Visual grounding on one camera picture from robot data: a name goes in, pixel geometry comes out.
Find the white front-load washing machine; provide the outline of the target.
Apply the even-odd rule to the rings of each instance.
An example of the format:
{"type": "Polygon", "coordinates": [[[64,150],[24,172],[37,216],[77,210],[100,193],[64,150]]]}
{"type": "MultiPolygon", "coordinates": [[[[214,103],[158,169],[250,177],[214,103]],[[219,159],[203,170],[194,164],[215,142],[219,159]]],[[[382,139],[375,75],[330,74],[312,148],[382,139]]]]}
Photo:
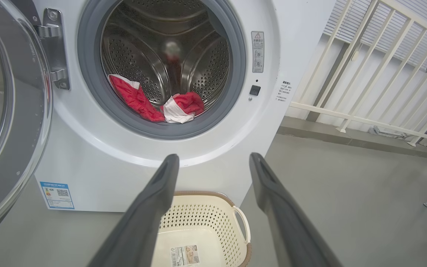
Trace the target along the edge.
{"type": "Polygon", "coordinates": [[[41,193],[40,181],[67,184],[74,211],[124,212],[177,154],[177,190],[241,204],[249,155],[266,155],[335,2],[34,0],[41,18],[46,8],[62,13],[71,85],[53,91],[41,193]],[[205,111],[184,124],[144,120],[110,74],[141,83],[160,112],[188,92],[205,111]]]}

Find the red and white garment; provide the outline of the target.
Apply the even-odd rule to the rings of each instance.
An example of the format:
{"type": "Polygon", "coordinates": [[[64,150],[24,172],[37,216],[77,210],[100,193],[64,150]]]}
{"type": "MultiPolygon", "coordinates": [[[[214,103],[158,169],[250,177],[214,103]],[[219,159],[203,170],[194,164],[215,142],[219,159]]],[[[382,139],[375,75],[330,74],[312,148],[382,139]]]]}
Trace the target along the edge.
{"type": "Polygon", "coordinates": [[[180,123],[192,121],[197,115],[205,111],[202,98],[195,92],[185,94],[177,93],[171,96],[163,106],[161,113],[167,123],[180,123]]]}

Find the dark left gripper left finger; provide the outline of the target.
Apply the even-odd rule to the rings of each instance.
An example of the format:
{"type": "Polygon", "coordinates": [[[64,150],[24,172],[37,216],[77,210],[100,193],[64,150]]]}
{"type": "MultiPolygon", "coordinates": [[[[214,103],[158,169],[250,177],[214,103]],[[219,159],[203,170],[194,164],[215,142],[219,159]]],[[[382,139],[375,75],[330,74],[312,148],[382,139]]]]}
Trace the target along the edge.
{"type": "Polygon", "coordinates": [[[150,267],[162,216],[171,208],[179,157],[165,157],[87,267],[150,267]]]}

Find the paper basket label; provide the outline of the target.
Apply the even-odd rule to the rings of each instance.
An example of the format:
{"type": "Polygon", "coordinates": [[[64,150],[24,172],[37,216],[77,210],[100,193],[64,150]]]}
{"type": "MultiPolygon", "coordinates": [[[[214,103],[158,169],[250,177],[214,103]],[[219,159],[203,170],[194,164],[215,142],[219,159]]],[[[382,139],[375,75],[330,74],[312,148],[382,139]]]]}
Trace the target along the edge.
{"type": "Polygon", "coordinates": [[[200,264],[197,245],[171,248],[171,267],[186,267],[200,264]]]}

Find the cream perforated laundry basket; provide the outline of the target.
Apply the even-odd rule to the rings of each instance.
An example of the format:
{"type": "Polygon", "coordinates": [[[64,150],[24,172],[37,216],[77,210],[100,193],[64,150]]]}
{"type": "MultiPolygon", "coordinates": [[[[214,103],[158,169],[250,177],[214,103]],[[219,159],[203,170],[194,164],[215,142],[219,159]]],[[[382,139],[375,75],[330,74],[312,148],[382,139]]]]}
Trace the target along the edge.
{"type": "Polygon", "coordinates": [[[200,264],[247,267],[251,231],[243,211],[217,192],[179,191],[161,218],[151,267],[171,267],[171,248],[197,245],[200,264]]]}

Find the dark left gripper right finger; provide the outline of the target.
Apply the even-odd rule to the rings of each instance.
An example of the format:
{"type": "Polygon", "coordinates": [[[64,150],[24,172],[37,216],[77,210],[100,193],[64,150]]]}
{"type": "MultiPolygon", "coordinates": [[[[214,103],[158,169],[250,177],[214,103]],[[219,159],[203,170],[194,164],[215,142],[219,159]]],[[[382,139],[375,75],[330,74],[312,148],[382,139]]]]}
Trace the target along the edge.
{"type": "Polygon", "coordinates": [[[268,217],[279,267],[343,267],[264,157],[249,157],[256,203],[268,217]]]}

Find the blue energy label sticker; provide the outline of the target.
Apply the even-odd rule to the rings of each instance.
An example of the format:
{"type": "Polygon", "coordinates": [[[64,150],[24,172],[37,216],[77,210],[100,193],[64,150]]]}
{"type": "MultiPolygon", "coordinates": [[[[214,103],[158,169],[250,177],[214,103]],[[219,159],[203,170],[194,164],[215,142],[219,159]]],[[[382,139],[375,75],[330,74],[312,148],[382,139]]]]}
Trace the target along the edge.
{"type": "Polygon", "coordinates": [[[53,182],[40,181],[47,207],[55,210],[75,210],[69,186],[53,182]]]}

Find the red cloth garment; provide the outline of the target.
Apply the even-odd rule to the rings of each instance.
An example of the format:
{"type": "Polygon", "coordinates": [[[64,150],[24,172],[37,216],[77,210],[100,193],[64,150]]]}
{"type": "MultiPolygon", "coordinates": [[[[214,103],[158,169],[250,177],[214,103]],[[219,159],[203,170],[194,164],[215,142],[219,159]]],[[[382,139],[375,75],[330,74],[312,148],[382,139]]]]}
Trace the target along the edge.
{"type": "Polygon", "coordinates": [[[165,121],[163,113],[154,108],[146,97],[141,83],[115,74],[108,75],[108,80],[117,95],[141,118],[154,123],[165,121]]]}

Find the metal washer door hinge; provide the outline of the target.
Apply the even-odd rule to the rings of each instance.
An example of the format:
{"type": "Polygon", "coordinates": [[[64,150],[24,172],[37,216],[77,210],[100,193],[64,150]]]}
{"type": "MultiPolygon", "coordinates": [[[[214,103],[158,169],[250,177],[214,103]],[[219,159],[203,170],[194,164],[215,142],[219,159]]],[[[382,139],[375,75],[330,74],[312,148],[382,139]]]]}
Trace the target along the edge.
{"type": "Polygon", "coordinates": [[[70,72],[67,64],[62,13],[46,8],[42,25],[35,30],[49,62],[50,79],[58,89],[70,90],[70,72]]]}

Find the white metal railing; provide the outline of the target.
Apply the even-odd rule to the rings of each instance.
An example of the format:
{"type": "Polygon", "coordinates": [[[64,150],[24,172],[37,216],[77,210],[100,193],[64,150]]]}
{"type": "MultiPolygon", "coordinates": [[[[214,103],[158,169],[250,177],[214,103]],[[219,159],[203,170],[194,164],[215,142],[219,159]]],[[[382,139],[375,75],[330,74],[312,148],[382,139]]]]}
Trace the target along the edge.
{"type": "Polygon", "coordinates": [[[337,0],[290,108],[427,144],[427,0],[337,0]]]}

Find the dark round glass washer door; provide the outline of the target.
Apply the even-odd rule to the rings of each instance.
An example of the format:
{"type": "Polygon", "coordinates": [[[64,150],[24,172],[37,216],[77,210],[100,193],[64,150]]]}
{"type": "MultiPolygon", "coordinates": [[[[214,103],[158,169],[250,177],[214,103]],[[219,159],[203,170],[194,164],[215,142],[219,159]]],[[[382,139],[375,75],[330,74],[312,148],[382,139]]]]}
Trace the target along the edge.
{"type": "Polygon", "coordinates": [[[0,223],[38,166],[51,126],[50,28],[34,0],[0,0],[0,223]]]}

